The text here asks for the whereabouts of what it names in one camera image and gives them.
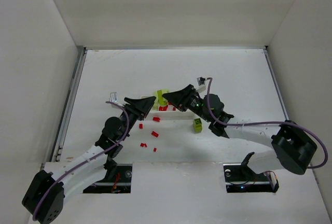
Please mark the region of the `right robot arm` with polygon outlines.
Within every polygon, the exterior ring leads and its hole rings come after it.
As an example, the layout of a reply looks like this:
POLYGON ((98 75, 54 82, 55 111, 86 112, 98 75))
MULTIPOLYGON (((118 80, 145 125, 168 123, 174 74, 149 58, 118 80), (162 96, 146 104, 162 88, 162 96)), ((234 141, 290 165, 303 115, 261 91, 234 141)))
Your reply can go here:
POLYGON ((226 113, 217 95, 201 97, 193 85, 162 96, 176 109, 190 110, 209 122, 209 129, 216 136, 267 146, 268 151, 250 152, 241 163, 255 174, 286 169, 303 175, 317 150, 316 143, 303 130, 296 128, 295 123, 286 120, 272 125, 250 126, 249 121, 226 113))

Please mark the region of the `red curved lego piece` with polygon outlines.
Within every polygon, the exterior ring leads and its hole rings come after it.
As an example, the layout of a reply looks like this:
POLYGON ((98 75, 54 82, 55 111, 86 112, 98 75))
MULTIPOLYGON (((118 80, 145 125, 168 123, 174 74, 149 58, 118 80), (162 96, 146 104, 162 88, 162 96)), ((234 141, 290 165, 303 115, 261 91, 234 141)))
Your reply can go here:
POLYGON ((159 106, 159 111, 167 111, 167 106, 159 106))

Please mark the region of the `dark green duplo brick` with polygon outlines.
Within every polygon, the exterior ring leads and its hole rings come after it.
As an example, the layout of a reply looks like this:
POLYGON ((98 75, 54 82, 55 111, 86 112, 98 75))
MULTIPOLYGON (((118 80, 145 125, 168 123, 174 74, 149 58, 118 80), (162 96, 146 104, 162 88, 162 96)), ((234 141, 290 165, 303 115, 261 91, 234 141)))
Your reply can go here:
POLYGON ((200 118, 196 118, 193 120, 193 130, 195 133, 201 133, 202 132, 202 121, 200 118))

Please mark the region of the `pale green duplo brick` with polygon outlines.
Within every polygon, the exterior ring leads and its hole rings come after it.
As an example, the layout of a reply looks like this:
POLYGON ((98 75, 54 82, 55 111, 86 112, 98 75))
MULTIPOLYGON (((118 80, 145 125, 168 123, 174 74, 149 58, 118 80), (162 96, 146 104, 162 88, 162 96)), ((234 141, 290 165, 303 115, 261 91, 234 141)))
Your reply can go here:
POLYGON ((168 101, 162 96, 165 93, 169 93, 168 89, 161 89, 153 92, 153 95, 156 97, 155 105, 157 106, 167 106, 168 101))

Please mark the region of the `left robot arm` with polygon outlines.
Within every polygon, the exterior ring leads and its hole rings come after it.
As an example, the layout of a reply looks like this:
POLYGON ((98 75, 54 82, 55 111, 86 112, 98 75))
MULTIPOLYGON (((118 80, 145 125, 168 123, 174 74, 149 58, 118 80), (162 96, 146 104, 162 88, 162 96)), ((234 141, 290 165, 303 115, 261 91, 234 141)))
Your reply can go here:
POLYGON ((65 203, 94 182, 103 179, 117 166, 114 157, 123 148, 121 142, 137 121, 143 121, 152 109, 156 97, 125 98, 125 104, 112 103, 122 113, 105 121, 100 138, 84 154, 55 172, 40 170, 33 177, 22 205, 39 223, 51 223, 65 203))

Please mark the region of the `light green duplo brick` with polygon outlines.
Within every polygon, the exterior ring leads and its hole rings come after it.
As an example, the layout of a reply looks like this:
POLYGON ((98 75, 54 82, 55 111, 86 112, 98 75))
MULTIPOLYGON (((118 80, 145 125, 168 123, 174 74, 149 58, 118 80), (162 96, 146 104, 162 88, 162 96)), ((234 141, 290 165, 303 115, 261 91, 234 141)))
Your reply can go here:
POLYGON ((158 107, 159 107, 158 103, 154 103, 152 110, 158 110, 158 107))

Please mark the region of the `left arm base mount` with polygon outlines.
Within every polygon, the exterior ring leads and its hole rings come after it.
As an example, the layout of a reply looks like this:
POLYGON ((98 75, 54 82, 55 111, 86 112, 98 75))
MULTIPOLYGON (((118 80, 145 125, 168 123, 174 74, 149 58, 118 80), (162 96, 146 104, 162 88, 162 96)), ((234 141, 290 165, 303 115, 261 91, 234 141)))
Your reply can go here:
POLYGON ((131 193, 133 164, 118 164, 115 161, 104 166, 107 172, 103 179, 83 190, 85 194, 127 194, 131 193))

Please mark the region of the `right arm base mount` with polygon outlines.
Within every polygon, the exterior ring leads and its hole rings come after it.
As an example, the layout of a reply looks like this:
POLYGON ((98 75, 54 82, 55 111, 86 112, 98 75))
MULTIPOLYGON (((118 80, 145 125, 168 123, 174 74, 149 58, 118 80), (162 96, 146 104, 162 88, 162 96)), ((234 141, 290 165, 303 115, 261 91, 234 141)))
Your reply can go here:
POLYGON ((224 178, 227 193, 276 193, 279 180, 273 171, 256 174, 248 167, 254 152, 246 155, 241 163, 224 163, 224 178))

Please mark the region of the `white divided sorting tray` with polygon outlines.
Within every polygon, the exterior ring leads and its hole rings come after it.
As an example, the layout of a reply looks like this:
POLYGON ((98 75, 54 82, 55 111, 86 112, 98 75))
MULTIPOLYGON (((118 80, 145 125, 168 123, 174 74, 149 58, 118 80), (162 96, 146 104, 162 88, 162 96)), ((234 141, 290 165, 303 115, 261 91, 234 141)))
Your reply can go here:
POLYGON ((159 117, 160 120, 193 120, 196 115, 191 111, 181 112, 179 110, 172 111, 173 106, 167 105, 167 111, 150 110, 145 118, 146 120, 153 120, 153 117, 159 117))

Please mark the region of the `red lego piece lower right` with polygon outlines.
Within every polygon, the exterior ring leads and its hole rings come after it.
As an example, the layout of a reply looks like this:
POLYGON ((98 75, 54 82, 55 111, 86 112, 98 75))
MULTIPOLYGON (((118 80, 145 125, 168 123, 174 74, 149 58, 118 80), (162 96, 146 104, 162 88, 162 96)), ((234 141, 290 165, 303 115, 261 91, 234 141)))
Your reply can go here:
POLYGON ((159 134, 157 132, 155 132, 155 131, 152 131, 151 135, 154 136, 154 137, 156 137, 156 138, 159 136, 159 134))

